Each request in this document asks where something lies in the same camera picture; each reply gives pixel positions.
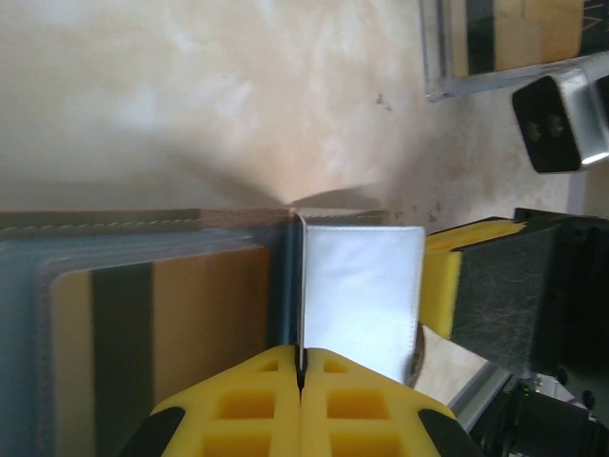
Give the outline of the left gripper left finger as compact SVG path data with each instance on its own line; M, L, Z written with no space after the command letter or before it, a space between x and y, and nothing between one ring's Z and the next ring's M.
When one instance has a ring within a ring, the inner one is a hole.
M266 350L161 402L123 456L297 456L295 348Z

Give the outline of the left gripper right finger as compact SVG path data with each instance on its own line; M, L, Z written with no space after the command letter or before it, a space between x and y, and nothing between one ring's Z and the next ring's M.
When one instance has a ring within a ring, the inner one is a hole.
M446 405L330 350L310 348L302 456L481 456Z

